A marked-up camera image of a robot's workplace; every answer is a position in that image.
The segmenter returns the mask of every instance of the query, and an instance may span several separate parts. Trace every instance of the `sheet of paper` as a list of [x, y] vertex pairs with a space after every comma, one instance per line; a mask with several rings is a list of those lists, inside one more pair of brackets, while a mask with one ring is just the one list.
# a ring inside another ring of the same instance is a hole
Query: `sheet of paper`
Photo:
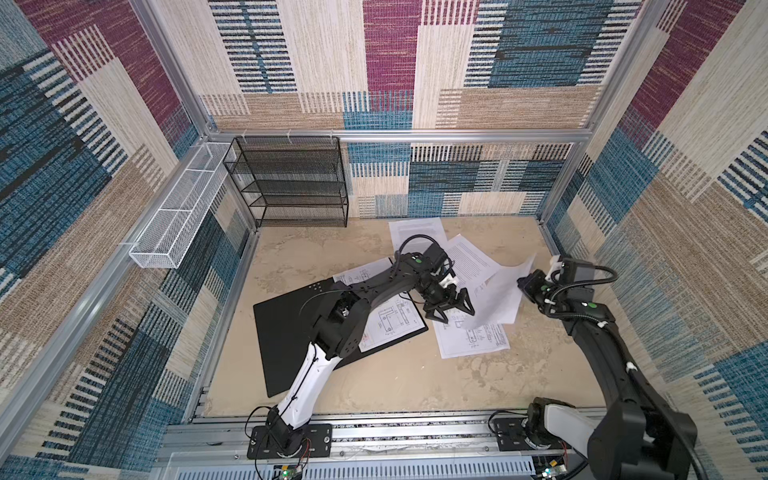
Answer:
[[375, 262], [366, 263], [363, 266], [358, 266], [347, 270], [346, 272], [337, 273], [333, 276], [334, 282], [341, 282], [345, 285], [352, 285], [353, 283], [365, 282], [372, 276], [376, 276], [384, 270], [388, 269], [392, 265], [389, 258], [382, 258]]
[[[445, 229], [442, 227], [442, 222], [439, 218], [415, 218], [413, 220], [400, 220], [396, 222], [389, 222], [389, 234], [392, 236], [392, 245], [397, 251], [402, 243], [412, 235], [420, 233], [422, 235], [429, 235], [437, 240], [437, 243], [441, 247], [445, 248], [448, 243], [448, 238], [445, 236]], [[424, 253], [425, 250], [432, 244], [426, 238], [415, 238], [408, 242], [406, 245], [406, 251], [408, 252], [420, 252]]]
[[452, 320], [447, 324], [432, 321], [442, 358], [452, 359], [457, 356], [478, 355], [509, 348], [504, 327], [497, 323], [471, 330], [463, 329], [461, 326], [461, 321]]
[[447, 312], [448, 318], [461, 323], [465, 329], [475, 329], [494, 323], [512, 324], [517, 318], [522, 300], [518, 278], [531, 272], [534, 256], [517, 266], [503, 266], [487, 282], [470, 291], [475, 315], [470, 316], [456, 309]]
[[470, 295], [481, 283], [491, 278], [502, 268], [491, 257], [461, 235], [453, 237], [446, 245], [445, 252], [453, 260], [458, 287], [467, 287]]
[[394, 296], [368, 315], [368, 323], [360, 340], [360, 351], [384, 345], [423, 326], [416, 305], [410, 299]]
[[[389, 258], [382, 258], [338, 273], [333, 276], [333, 280], [351, 285], [383, 272], [390, 265], [392, 262], [389, 261]], [[422, 317], [413, 302], [400, 296], [394, 296], [377, 306], [368, 315], [368, 323], [363, 331], [362, 340], [360, 340], [360, 351], [365, 352], [384, 345], [408, 333], [415, 332], [423, 326]]]

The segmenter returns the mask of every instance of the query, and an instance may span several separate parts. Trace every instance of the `black clipboard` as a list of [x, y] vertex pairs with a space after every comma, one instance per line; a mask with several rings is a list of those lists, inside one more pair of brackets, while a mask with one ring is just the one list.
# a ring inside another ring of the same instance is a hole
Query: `black clipboard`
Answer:
[[[313, 295], [331, 290], [333, 284], [333, 278], [326, 278], [253, 306], [253, 316], [256, 317], [256, 331], [261, 350], [261, 364], [264, 370], [264, 383], [268, 396], [274, 396], [288, 390], [304, 362], [306, 347], [310, 344], [309, 334], [312, 326], [306, 321], [307, 315], [304, 315], [304, 322], [300, 321], [299, 309]], [[304, 311], [317, 307], [322, 299], [322, 295], [311, 299], [304, 307]], [[424, 322], [424, 317], [419, 309], [416, 309], [416, 312], [419, 313], [422, 328], [365, 352], [356, 349], [355, 352], [339, 362], [336, 368], [339, 369], [426, 332], [429, 328]]]

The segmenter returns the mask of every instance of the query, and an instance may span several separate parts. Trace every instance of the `patterned carpet wall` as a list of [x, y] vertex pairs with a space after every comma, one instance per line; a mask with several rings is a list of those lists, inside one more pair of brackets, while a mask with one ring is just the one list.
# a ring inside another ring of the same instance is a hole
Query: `patterned carpet wall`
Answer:
[[221, 188], [176, 270], [133, 266], [0, 467], [0, 478], [148, 477], [179, 423], [248, 238]]
[[342, 144], [349, 216], [536, 215], [571, 144]]
[[[153, 3], [221, 131], [583, 127], [641, 4]], [[567, 153], [550, 147], [343, 145], [349, 215], [536, 214]]]
[[157, 0], [222, 131], [581, 127], [641, 0]]
[[127, 0], [0, 0], [0, 402], [197, 132]]
[[768, 2], [671, 2], [548, 223], [691, 414], [710, 478], [768, 478]]

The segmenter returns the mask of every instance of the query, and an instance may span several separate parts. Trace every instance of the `white wire basket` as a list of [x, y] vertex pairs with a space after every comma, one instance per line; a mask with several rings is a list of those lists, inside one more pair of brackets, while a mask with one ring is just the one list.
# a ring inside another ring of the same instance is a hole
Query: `white wire basket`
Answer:
[[131, 258], [138, 266], [178, 268], [181, 265], [227, 177], [223, 160], [228, 156], [234, 157], [234, 152], [230, 144], [224, 143], [209, 142], [197, 151], [131, 248]]

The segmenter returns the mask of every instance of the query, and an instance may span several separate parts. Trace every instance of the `tan floor surface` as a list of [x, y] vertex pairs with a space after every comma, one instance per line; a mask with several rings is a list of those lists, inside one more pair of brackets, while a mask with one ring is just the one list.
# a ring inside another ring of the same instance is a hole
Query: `tan floor surface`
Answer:
[[[267, 398], [253, 304], [355, 266], [392, 255], [387, 220], [350, 219], [347, 228], [264, 228], [232, 326], [208, 392], [206, 416], [247, 415]], [[501, 265], [536, 253], [546, 270], [549, 252], [529, 217], [444, 218], [457, 233]], [[505, 329], [510, 349], [441, 359], [430, 330], [336, 370], [315, 413], [524, 408], [535, 396], [576, 406], [602, 406], [591, 369], [562, 325], [523, 299], [515, 325]]]

